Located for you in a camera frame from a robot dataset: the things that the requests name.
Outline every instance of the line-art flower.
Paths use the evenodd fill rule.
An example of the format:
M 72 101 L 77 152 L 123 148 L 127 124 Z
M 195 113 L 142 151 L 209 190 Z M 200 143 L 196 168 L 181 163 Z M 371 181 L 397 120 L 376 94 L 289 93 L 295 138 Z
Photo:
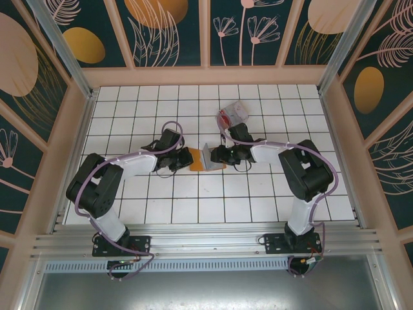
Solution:
M 11 130 L 7 138 L 6 130 L 0 129 L 0 167 L 10 168 L 13 165 L 18 140 L 19 136 L 14 131 Z
M 239 30 L 238 30 L 238 28 L 236 28 L 236 23 L 235 23 L 233 17 L 231 17 L 231 18 L 224 17 L 224 18 L 222 18 L 222 21 L 219 17 L 214 18 L 214 27 L 215 27 L 215 30 L 217 30 L 217 34 L 219 36 L 219 42 L 221 43 L 222 60 L 224 62 L 224 66 L 226 66 L 227 63 L 225 62 L 224 49 L 223 49 L 223 45 L 222 45 L 222 38 L 233 36 L 234 34 L 237 34 L 239 32 Z
M 248 32 L 252 43 L 251 65 L 254 66 L 254 49 L 256 44 L 268 43 L 279 40 L 277 18 L 263 17 L 257 24 L 257 17 L 248 18 Z
M 241 18 L 241 33 L 239 35 L 239 65 L 243 65 L 243 32 L 244 32 L 244 20 L 245 12 L 248 8 L 264 7 L 280 5 L 284 0 L 241 0 L 243 6 L 243 16 Z
M 11 130 L 9 135 L 7 136 L 6 130 L 3 128 L 0 129 L 0 168 L 5 168 L 5 169 L 12 168 L 16 170 L 17 172 L 23 174 L 24 176 L 34 179 L 33 176 L 13 166 L 13 158 L 15 155 L 15 151 L 17 149 L 18 141 L 19 141 L 19 135 L 17 133 Z M 8 187 L 11 187 L 12 189 L 15 189 L 17 191 L 23 192 L 25 194 L 30 193 L 30 191 L 20 186 L 14 185 L 10 182 L 7 182 L 6 180 L 3 180 L 1 178 L 0 178 L 0 183 Z M 21 214 L 20 211 L 8 211 L 8 210 L 2 210 L 2 209 L 0 209 L 0 212 Z

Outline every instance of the cable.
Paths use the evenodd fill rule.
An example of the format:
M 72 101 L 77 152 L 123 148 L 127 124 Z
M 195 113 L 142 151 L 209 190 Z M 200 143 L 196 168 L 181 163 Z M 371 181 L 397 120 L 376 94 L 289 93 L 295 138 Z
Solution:
M 293 143 L 290 143 L 290 142 L 282 143 L 282 142 L 271 142 L 271 141 L 267 141 L 267 140 L 263 140 L 263 141 L 259 141 L 259 142 L 244 142 L 244 141 L 238 141 L 238 140 L 232 139 L 232 137 L 230 137 L 228 134 L 226 134 L 226 132 L 225 132 L 222 124 L 225 124 L 225 121 L 223 120 L 222 115 L 218 114 L 218 115 L 217 115 L 217 125 L 218 125 L 218 128 L 219 128 L 219 131 L 221 132 L 221 134 L 222 134 L 226 139 L 234 142 L 235 144 L 251 145 L 251 146 L 254 146 L 254 145 L 273 145 L 273 146 L 275 146 L 275 147 L 284 147 L 284 148 L 286 148 L 286 149 L 294 149 L 294 148 L 295 148 L 295 149 L 300 149 L 300 150 L 303 150 L 303 151 L 306 151 L 306 152 L 311 153 L 312 155 L 318 157 L 319 159 L 321 159 L 322 161 L 324 161 L 324 162 L 327 164 L 327 166 L 330 168 L 330 170 L 331 170 L 332 173 L 333 173 L 333 176 L 334 176 L 334 185 L 333 185 L 333 187 L 332 187 L 329 191 L 327 191 L 327 192 L 321 194 L 320 196 L 318 196 L 318 198 L 315 200 L 315 202 L 314 202 L 314 204 L 313 204 L 313 206 L 312 206 L 312 208 L 311 208 L 310 217 L 309 217 L 309 221 L 310 221 L 311 226 L 313 226 L 313 227 L 322 226 L 322 230 L 323 230 L 323 241 L 322 241 L 322 244 L 323 244 L 323 245 L 322 245 L 322 250 L 321 250 L 321 256 L 323 256 L 323 255 L 324 255 L 324 248 L 325 248 L 325 223 L 324 223 L 324 222 L 320 222 L 320 223 L 315 224 L 315 223 L 314 223 L 314 213 L 315 213 L 315 211 L 316 211 L 316 209 L 317 209 L 318 203 L 319 203 L 321 200 L 323 200 L 324 198 L 326 198 L 328 195 L 332 194 L 332 193 L 337 189 L 337 187 L 338 187 L 338 182 L 339 182 L 339 181 L 338 181 L 338 173 L 337 173 L 337 171 L 335 170 L 335 168 L 333 167 L 333 165 L 331 164 L 331 162 L 329 162 L 324 156 L 320 155 L 320 153 L 317 153 L 316 151 L 314 151 L 314 150 L 312 150 L 312 149 L 309 149 L 308 147 L 304 147 L 304 146 L 302 146 L 302 145 L 293 144 Z M 291 261 L 292 261 L 293 258 L 294 258 L 294 256 L 291 256 L 291 257 L 288 259 L 288 273 L 290 273 L 291 275 L 293 275 L 294 272 L 297 273 L 295 270 L 291 269 L 291 267 L 290 267 Z
M 116 161 L 120 161 L 120 160 L 126 160 L 128 158 L 132 158 L 136 155 L 141 155 L 141 154 L 150 154 L 150 155 L 159 155 L 159 154 L 164 154 L 167 152 L 170 152 L 171 150 L 174 150 L 180 143 L 181 140 L 183 139 L 183 129 L 182 126 L 176 122 L 176 121 L 167 121 L 165 124 L 163 124 L 161 132 L 164 131 L 165 127 L 168 124 L 176 124 L 179 127 L 179 139 L 176 141 L 176 143 L 167 148 L 166 150 L 160 150 L 160 151 L 155 151 L 155 152 L 149 152 L 149 151 L 138 151 L 138 152 L 134 152 L 134 153 L 130 153 L 130 154 L 125 154 L 125 155 L 121 155 L 119 157 L 115 157 L 115 158 L 111 158 L 110 160 L 106 160 L 103 163 L 99 164 L 94 170 L 92 170 L 92 172 L 87 176 L 86 180 L 83 182 L 82 186 L 79 189 L 79 192 L 77 193 L 76 199 L 75 199 L 75 213 L 78 216 L 84 216 L 87 217 L 89 219 L 90 224 L 98 231 L 98 233 L 107 240 L 107 242 L 109 242 L 111 245 L 113 245 L 114 247 L 117 247 L 118 249 L 124 251 L 124 252 L 128 252 L 131 254 L 135 254 L 135 255 L 140 255 L 140 256 L 151 256 L 150 259 L 144 263 L 137 271 L 133 272 L 133 273 L 128 273 L 126 276 L 124 276 L 123 278 L 114 278 L 113 276 L 111 276 L 112 280 L 117 280 L 117 281 L 122 281 L 122 279 L 127 280 L 135 275 L 137 275 L 142 269 L 144 269 L 154 258 L 155 255 L 152 253 L 147 253 L 147 252 L 141 252 L 141 251 L 134 251 L 131 249 L 127 249 L 126 247 L 122 247 L 119 244 L 117 244 L 115 241 L 111 240 L 95 223 L 93 217 L 91 217 L 90 214 L 85 214 L 79 211 L 79 202 L 80 202 L 80 197 L 82 196 L 83 191 L 85 190 L 87 184 L 90 182 L 90 180 L 93 178 L 93 176 L 95 175 L 95 173 L 97 171 L 99 171 L 102 167 L 104 167 L 105 165 L 108 165 L 109 163 L 113 163 Z

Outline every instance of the tiled floor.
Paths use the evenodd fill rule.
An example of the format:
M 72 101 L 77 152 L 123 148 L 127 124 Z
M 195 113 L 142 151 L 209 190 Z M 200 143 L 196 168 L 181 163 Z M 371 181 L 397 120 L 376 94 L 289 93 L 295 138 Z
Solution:
M 82 160 L 91 152 L 112 157 L 137 151 L 158 138 L 169 120 L 182 125 L 186 146 L 216 147 L 221 137 L 215 115 L 237 99 L 250 115 L 254 139 L 298 143 L 310 138 L 340 171 L 314 85 L 102 87 Z M 319 204 L 316 220 L 354 219 L 341 173 L 339 180 L 334 196 Z M 283 222 L 292 208 L 281 167 L 263 163 L 248 172 L 186 168 L 170 178 L 135 176 L 120 186 L 116 198 L 114 207 L 125 224 Z M 65 224 L 86 222 L 70 204 Z

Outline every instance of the metal floor panel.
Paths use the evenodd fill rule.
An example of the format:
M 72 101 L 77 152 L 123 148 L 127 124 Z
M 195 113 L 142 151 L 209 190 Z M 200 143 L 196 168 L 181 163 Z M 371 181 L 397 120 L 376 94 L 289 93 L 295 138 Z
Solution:
M 125 282 L 105 274 L 46 274 L 37 310 L 376 310 L 362 256 L 327 257 L 305 278 L 286 271 L 142 273 Z

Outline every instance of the gold circle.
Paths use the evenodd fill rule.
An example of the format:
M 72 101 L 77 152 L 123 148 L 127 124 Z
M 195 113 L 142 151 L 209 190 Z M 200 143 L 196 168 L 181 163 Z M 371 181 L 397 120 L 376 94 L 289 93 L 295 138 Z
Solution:
M 364 68 L 354 87 L 356 108 L 363 114 L 372 112 L 379 104 L 384 89 L 385 80 L 380 70 L 374 67 Z
M 169 12 L 176 24 L 180 23 L 188 12 L 188 0 L 125 0 L 125 5 L 132 16 L 142 25 L 149 28 L 166 28 L 167 21 L 158 6 Z
M 105 47 L 93 32 L 73 27 L 66 30 L 63 36 L 77 60 L 84 63 L 98 63 L 105 58 Z

